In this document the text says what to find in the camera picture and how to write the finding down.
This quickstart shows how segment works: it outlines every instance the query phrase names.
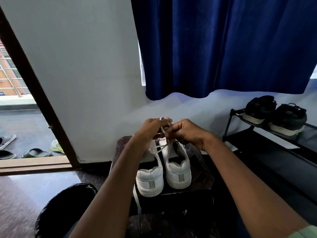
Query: person's right arm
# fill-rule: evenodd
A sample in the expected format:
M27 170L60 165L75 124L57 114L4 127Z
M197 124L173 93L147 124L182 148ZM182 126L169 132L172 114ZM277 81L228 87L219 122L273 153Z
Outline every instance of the person's right arm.
M190 142L208 153L251 237L285 238L309 225L210 132L186 119L169 127L165 136Z

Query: white sneaker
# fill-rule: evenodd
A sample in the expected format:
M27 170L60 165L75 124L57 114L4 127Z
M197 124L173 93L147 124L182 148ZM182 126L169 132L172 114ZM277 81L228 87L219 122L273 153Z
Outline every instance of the white sneaker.
M159 195L164 187L163 166L154 140L145 152L139 167L141 169L137 172L136 183L140 194L145 197Z
M166 144L166 138L159 140L164 157L166 181L174 189L187 188L192 181L191 164L183 145L176 140Z

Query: curtain fold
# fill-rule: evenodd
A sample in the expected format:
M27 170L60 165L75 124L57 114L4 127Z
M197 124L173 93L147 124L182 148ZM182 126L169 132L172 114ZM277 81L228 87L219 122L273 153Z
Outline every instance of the curtain fold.
M146 95L303 93L317 63L317 0L131 0Z

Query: black trash bag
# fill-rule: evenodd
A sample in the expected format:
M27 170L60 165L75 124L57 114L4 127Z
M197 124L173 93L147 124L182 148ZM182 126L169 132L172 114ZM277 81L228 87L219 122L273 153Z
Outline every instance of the black trash bag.
M54 196L35 223L36 238L63 238L97 194L89 183L72 185Z

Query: person's right hand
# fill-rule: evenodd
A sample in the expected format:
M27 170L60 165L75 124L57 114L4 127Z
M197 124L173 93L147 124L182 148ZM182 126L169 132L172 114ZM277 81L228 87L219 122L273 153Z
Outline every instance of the person's right hand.
M167 142L177 139L182 144L189 142L196 148L205 151L205 144L212 137L212 134L189 119L184 119L170 126L165 133L165 137Z

